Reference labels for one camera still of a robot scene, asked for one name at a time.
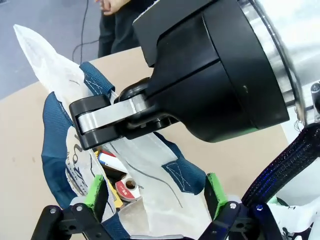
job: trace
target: red label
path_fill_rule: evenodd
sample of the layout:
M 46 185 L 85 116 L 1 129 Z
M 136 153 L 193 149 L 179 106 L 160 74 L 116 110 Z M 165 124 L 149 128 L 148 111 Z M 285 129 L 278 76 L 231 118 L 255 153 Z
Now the red label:
M 132 195 L 132 193 L 126 188 L 124 183 L 122 181 L 117 181 L 115 183 L 116 190 L 119 195 L 123 196 L 127 199 L 135 199 L 135 197 Z

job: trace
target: gray floor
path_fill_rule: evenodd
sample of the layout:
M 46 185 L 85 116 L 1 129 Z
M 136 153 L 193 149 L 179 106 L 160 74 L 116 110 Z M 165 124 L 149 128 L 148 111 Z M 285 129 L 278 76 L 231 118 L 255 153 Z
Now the gray floor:
M 18 24 L 41 34 L 55 50 L 71 59 L 81 41 L 86 0 L 8 0 L 0 4 L 0 100 L 37 81 L 16 38 Z M 89 0 L 84 42 L 99 37 L 99 4 Z M 75 62 L 80 62 L 80 49 Z M 97 58 L 98 43 L 83 47 L 83 60 Z

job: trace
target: yellow item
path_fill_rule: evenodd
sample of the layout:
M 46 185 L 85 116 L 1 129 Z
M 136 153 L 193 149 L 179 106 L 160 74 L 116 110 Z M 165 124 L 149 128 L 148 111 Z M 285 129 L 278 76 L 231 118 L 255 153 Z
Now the yellow item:
M 123 202 L 121 201 L 120 197 L 118 196 L 117 194 L 117 191 L 114 189 L 114 187 L 111 185 L 109 179 L 108 179 L 108 184 L 109 184 L 109 187 L 111 189 L 111 192 L 112 192 L 112 196 L 113 196 L 113 199 L 114 199 L 114 205 L 116 208 L 121 208 L 122 205 L 123 205 Z

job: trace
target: person's hand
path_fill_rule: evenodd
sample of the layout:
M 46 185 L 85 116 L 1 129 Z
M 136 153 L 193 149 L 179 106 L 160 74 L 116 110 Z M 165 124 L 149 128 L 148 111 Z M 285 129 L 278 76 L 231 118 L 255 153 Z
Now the person's hand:
M 130 2 L 130 0 L 95 0 L 100 2 L 100 9 L 103 11 L 103 14 L 108 16 L 115 14 L 123 5 Z

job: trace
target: black pants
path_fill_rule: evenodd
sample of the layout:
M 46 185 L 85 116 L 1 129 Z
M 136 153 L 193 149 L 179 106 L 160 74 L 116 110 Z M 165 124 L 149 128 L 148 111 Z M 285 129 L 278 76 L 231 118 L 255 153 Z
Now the black pants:
M 113 15 L 101 15 L 98 58 L 139 46 L 132 24 L 147 6 L 133 4 L 132 0 Z

